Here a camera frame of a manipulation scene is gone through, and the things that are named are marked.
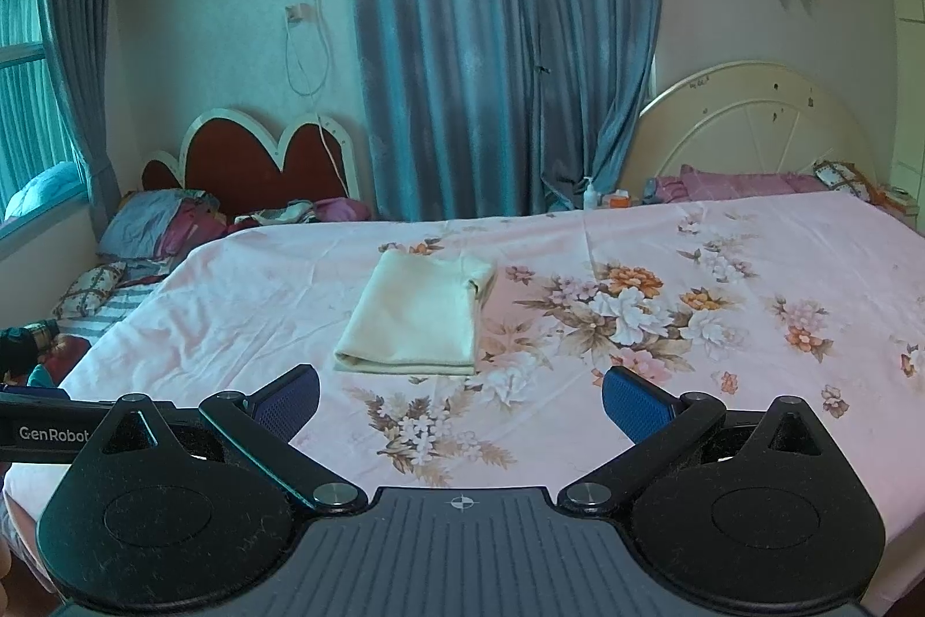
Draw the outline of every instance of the headboard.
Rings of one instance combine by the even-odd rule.
[[[806,173],[853,162],[876,182],[868,137],[836,97],[780,64],[737,61],[688,77],[643,110],[620,187],[683,164],[715,173]]]
[[[156,152],[142,171],[143,189],[205,189],[230,217],[294,199],[343,197],[344,184],[358,199],[353,143],[340,124],[314,113],[290,124],[277,142],[247,113],[210,110],[193,121],[179,158]]]

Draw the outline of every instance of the pink floral bed sheet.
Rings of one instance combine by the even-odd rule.
[[[497,263],[475,376],[333,371],[334,346],[388,247]],[[321,404],[293,445],[369,494],[547,486],[555,495],[630,445],[601,407],[613,363],[731,409],[799,395],[894,540],[925,513],[923,323],[925,240],[838,193],[285,226],[197,249],[63,387],[77,400],[146,392],[192,406],[313,363]],[[62,472],[15,466],[6,494],[37,519]]]

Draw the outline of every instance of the folded towel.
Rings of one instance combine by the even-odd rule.
[[[387,249],[360,296],[336,369],[378,375],[474,375],[481,306],[495,265]]]

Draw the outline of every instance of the cream folded cloth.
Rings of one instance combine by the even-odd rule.
[[[474,375],[481,306],[495,265],[387,249],[362,291],[335,368],[377,375]]]

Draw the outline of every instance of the curtain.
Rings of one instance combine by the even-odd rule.
[[[36,0],[0,0],[0,47],[41,39]],[[74,160],[42,60],[0,68],[0,156],[0,210],[46,168]]]
[[[48,70],[71,141],[80,153],[97,238],[119,205],[106,154],[106,20],[109,0],[38,0]]]
[[[644,104],[661,0],[541,0],[546,179],[581,207],[582,179],[617,187]]]
[[[379,210],[431,220],[611,189],[660,0],[355,0]]]
[[[535,0],[354,3],[380,215],[541,212]]]

